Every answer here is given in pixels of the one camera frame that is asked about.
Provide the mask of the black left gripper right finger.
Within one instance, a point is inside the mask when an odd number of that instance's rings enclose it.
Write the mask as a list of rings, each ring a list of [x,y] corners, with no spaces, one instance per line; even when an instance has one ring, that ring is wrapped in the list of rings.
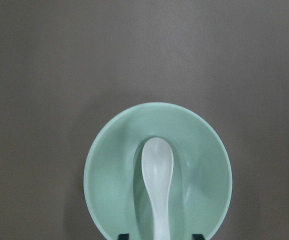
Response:
[[[192,234],[192,240],[205,240],[203,234]]]

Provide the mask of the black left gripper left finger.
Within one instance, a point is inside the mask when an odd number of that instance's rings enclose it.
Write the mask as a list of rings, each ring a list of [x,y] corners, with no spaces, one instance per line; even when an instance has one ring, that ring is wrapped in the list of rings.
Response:
[[[130,235],[128,233],[121,233],[118,235],[117,240],[129,240]]]

